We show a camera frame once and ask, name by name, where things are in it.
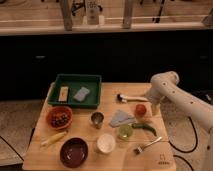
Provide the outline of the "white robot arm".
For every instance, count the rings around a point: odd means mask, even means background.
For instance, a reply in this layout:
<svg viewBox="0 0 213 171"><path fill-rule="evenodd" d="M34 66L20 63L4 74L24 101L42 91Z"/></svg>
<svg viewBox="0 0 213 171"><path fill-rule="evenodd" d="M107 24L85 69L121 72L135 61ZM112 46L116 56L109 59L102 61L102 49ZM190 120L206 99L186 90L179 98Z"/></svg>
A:
<svg viewBox="0 0 213 171"><path fill-rule="evenodd" d="M150 83L151 88L145 97L151 103L154 114L160 109L160 101L167 97L209 134L202 171L213 171L213 106L180 89L177 86L179 76L174 71L155 74L151 77Z"/></svg>

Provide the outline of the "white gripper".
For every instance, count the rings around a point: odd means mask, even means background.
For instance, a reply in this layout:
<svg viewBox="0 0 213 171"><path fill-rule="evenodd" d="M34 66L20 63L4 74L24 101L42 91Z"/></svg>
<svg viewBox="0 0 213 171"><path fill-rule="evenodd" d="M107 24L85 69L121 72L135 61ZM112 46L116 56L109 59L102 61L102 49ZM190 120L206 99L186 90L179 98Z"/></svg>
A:
<svg viewBox="0 0 213 171"><path fill-rule="evenodd" d="M151 86L151 88L145 94L145 97L150 103L143 103L146 107L146 117L152 117L152 115L155 116L160 112L159 103L164 98L164 96L164 88L162 86Z"/></svg>

